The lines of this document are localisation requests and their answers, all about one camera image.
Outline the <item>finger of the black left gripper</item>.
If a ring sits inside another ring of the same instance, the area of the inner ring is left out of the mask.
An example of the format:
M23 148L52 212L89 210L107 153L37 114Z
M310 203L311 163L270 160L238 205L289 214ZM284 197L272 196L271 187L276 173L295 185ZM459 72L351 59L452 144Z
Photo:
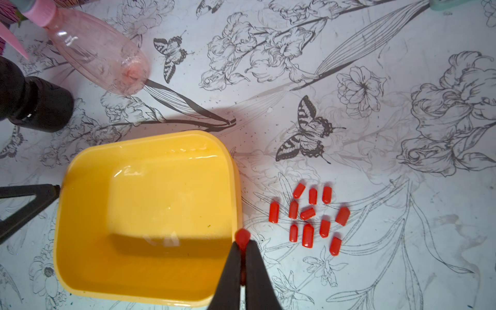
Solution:
M1 221L1 244L59 198L59 185L20 185L1 187L1 198L33 196L34 199Z

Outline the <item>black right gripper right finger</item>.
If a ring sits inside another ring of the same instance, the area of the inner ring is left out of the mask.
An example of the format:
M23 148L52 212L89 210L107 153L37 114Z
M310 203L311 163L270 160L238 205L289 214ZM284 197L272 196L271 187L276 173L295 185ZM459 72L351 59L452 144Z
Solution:
M251 240L245 250L245 306L248 310L278 309L279 304L257 243Z

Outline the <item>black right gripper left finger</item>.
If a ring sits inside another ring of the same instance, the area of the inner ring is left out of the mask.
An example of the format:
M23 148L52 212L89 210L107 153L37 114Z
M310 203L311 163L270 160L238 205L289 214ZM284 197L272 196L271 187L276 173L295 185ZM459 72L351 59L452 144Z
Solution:
M241 272L242 252L233 242L208 310L240 309Z

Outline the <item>eleventh red sleeve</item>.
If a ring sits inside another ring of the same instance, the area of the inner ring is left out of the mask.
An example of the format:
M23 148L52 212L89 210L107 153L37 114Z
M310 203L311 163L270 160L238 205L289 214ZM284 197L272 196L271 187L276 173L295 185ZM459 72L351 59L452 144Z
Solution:
M339 237L334 236L329 246L329 252L333 257L339 255L341 245L342 245L342 240Z

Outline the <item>yellow plastic storage tray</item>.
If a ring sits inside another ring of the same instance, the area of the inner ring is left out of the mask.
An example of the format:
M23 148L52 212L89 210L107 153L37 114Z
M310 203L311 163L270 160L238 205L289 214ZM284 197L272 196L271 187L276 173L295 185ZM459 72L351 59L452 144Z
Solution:
M241 226L238 169L212 134L90 147L63 179L54 269L82 297L203 307Z

